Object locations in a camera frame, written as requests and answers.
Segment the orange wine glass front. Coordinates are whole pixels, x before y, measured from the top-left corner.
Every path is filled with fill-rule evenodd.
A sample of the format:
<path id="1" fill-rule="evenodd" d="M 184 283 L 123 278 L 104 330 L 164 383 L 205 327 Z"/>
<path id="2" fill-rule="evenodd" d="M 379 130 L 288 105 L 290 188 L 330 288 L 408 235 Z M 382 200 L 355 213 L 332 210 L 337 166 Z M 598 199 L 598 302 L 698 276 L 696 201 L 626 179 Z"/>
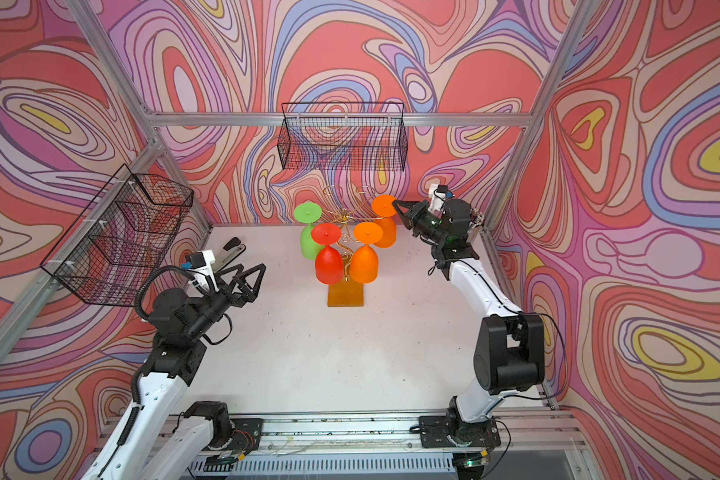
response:
<path id="1" fill-rule="evenodd" d="M 382 228 L 373 222 L 357 224 L 353 230 L 354 239 L 361 246 L 354 252 L 350 262 L 350 277 L 361 284 L 369 284 L 376 280 L 379 270 L 379 259 L 372 245 L 383 237 Z"/>

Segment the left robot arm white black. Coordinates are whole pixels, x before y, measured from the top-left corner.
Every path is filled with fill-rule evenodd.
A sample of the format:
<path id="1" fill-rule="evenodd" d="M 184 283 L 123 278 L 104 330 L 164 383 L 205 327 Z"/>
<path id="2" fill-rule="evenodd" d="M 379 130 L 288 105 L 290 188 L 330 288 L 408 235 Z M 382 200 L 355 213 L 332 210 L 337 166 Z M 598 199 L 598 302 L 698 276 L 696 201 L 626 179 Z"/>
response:
<path id="1" fill-rule="evenodd" d="M 191 297 L 180 288 L 160 293 L 151 311 L 146 293 L 134 300 L 138 316 L 155 327 L 152 349 L 131 378 L 131 402 L 104 447 L 84 473 L 86 479 L 179 479 L 204 450 L 217 465 L 235 465 L 259 447 L 258 435 L 237 427 L 224 402 L 196 401 L 180 416 L 171 438 L 155 442 L 173 409 L 187 392 L 212 345 L 209 329 L 231 308 L 254 302 L 266 272 L 264 264 L 211 273 L 215 287 Z"/>

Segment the red wine glass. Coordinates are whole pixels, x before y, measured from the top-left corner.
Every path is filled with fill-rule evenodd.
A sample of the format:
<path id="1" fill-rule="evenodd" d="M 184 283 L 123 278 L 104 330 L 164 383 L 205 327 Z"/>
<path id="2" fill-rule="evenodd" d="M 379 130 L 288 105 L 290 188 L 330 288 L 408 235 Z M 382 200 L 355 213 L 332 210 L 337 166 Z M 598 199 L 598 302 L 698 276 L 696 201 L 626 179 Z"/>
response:
<path id="1" fill-rule="evenodd" d="M 322 246 L 315 259 L 315 275 L 323 284 L 339 283 L 344 276 L 341 254 L 333 247 L 341 237 L 341 230 L 331 223 L 322 223 L 313 228 L 311 237 Z"/>

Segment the orange wine glass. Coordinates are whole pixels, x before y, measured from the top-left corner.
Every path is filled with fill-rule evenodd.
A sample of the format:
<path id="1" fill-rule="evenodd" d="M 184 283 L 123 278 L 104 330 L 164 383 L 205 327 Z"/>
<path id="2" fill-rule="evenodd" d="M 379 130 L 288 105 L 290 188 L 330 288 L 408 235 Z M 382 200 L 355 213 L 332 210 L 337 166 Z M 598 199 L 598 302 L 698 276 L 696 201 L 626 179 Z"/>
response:
<path id="1" fill-rule="evenodd" d="M 357 224 L 353 230 L 354 239 L 361 246 L 354 252 L 350 262 L 350 277 L 361 284 L 369 284 L 376 280 L 379 270 L 379 259 L 372 245 L 383 237 L 382 228 L 373 222 Z"/>
<path id="2" fill-rule="evenodd" d="M 382 237 L 375 245 L 379 248 L 390 248 L 397 238 L 397 227 L 394 218 L 397 213 L 393 206 L 395 198 L 391 195 L 380 195 L 371 202 L 371 208 L 377 218 L 374 222 L 382 229 Z"/>

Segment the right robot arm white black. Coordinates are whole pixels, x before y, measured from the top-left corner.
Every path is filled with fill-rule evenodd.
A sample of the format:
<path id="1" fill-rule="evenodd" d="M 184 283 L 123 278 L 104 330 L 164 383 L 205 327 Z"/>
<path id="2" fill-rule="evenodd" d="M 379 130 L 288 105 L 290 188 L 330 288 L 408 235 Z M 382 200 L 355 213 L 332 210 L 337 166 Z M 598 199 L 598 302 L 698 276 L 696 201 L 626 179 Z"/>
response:
<path id="1" fill-rule="evenodd" d="M 445 439 L 455 446 L 475 442 L 493 447 L 497 407 L 545 380 L 544 322 L 526 313 L 488 278 L 470 232 L 476 219 L 465 201 L 447 198 L 439 214 L 428 200 L 395 200 L 402 224 L 431 247 L 433 268 L 463 295 L 480 320 L 473 354 L 474 377 L 454 396 L 443 420 Z"/>

